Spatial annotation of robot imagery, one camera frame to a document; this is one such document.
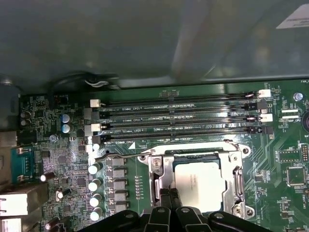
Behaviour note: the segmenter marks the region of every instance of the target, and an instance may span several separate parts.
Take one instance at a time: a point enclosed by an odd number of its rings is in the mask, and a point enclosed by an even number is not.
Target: label sticker
[[[301,5],[276,29],[309,27],[309,4]]]

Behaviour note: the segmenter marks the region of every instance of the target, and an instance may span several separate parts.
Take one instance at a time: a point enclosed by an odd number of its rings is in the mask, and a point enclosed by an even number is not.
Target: screw
[[[182,212],[183,212],[183,213],[189,213],[189,212],[190,212],[190,209],[188,209],[188,208],[182,208]]]
[[[244,149],[242,150],[242,152],[243,152],[244,154],[247,154],[247,153],[249,152],[249,149],[244,148]]]
[[[248,216],[252,216],[252,215],[253,215],[253,210],[248,209],[248,210],[247,210],[247,215],[248,215]]]
[[[162,164],[162,161],[161,161],[161,159],[159,159],[159,158],[153,159],[153,161],[152,161],[152,165],[153,165],[155,168],[161,167],[161,164]]]
[[[223,218],[224,218],[223,215],[222,215],[222,214],[219,214],[219,213],[215,214],[214,216],[215,216],[217,219],[223,219]]]
[[[299,102],[299,101],[303,100],[304,95],[302,93],[295,93],[293,95],[293,98],[294,98],[295,101]]]

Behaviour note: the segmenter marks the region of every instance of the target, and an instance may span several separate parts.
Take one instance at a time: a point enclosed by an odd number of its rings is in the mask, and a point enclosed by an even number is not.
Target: cpu socket
[[[184,206],[249,219],[255,210],[245,204],[242,159],[250,154],[248,146],[224,140],[158,145],[138,160],[149,168],[152,206],[160,205],[160,189],[177,188]]]

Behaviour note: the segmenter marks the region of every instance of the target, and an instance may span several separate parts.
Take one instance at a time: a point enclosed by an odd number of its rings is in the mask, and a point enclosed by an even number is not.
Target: electrolytic capacitor
[[[22,120],[20,122],[20,125],[25,127],[25,126],[31,126],[31,121],[29,119],[25,119],[25,120]]]
[[[71,133],[73,132],[74,130],[74,127],[72,125],[69,125],[69,124],[63,124],[62,127],[61,127],[61,131],[63,133]]]
[[[97,207],[102,201],[102,196],[98,193],[96,193],[95,195],[92,196],[92,198],[89,201],[89,204],[92,207]]]
[[[45,182],[45,181],[55,178],[55,176],[56,174],[54,172],[44,173],[43,175],[40,176],[40,180],[42,182]]]
[[[101,181],[99,179],[92,180],[91,183],[89,183],[88,188],[90,191],[94,192],[97,191],[97,189],[101,186]]]
[[[88,167],[88,171],[90,174],[94,175],[96,174],[98,171],[100,171],[102,168],[102,166],[99,163],[94,163],[91,166]]]
[[[102,216],[103,210],[99,207],[94,208],[93,212],[90,214],[90,219],[92,221],[97,221]]]
[[[63,114],[61,116],[61,122],[63,123],[72,122],[72,118],[68,114]]]
[[[20,114],[20,117],[21,117],[21,118],[25,118],[25,119],[29,119],[29,118],[31,118],[31,113],[28,112],[28,111],[22,112],[22,113]]]
[[[50,231],[53,227],[55,227],[55,225],[57,225],[60,222],[60,218],[59,217],[54,217],[53,219],[51,219],[49,222],[47,222],[44,227],[47,231]]]
[[[71,190],[70,188],[66,188],[66,189],[63,190],[63,191],[59,191],[59,192],[57,193],[57,197],[58,197],[59,199],[62,199],[62,198],[64,198],[65,196],[71,194],[71,192],[72,192],[72,190]]]

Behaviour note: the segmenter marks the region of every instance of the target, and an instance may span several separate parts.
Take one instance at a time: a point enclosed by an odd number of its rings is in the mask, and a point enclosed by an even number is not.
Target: motherboard
[[[174,186],[205,216],[309,232],[308,80],[27,95],[20,112],[12,179],[48,183],[42,231],[141,214]]]

